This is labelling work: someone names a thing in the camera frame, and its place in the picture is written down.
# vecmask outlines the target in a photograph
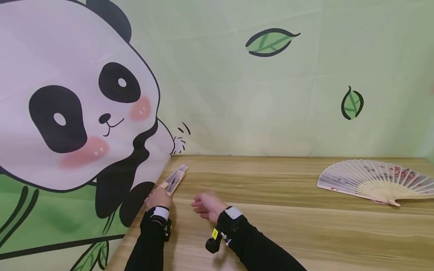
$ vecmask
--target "panda eye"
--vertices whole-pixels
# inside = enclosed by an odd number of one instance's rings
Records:
[[[107,63],[99,75],[99,89],[104,96],[120,103],[133,103],[140,98],[140,85],[126,67]]]
[[[69,89],[49,85],[30,98],[30,116],[48,148],[56,153],[70,153],[86,144],[79,98]]]

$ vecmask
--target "wooden tabletop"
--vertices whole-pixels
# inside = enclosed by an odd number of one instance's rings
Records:
[[[320,173],[347,157],[177,156],[189,171],[176,190],[164,270],[245,270],[224,245],[205,249],[213,225],[190,207],[208,189],[241,209],[249,222],[312,271],[434,270],[434,200],[402,200],[401,208],[316,187]],[[425,159],[373,158],[434,176]],[[140,234],[140,212],[106,271],[124,270]]]

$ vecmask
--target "open folding fan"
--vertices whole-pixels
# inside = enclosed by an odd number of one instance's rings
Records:
[[[401,206],[398,199],[434,198],[434,179],[409,168],[372,160],[347,160],[326,168],[319,188]]]

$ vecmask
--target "light green backdrop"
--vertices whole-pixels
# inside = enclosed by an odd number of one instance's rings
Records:
[[[184,154],[428,154],[431,0],[114,0],[161,89],[159,117],[192,135]],[[245,44],[301,33],[280,54]],[[347,120],[348,86],[365,104]]]

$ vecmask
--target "white wristband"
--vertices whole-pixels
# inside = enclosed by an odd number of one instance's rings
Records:
[[[226,209],[225,212],[231,219],[237,219],[238,217],[243,215],[243,213],[238,208],[233,206],[229,209]]]
[[[154,213],[151,215],[151,217],[154,215],[161,216],[167,221],[169,219],[169,210],[164,207],[157,206],[155,207]]]

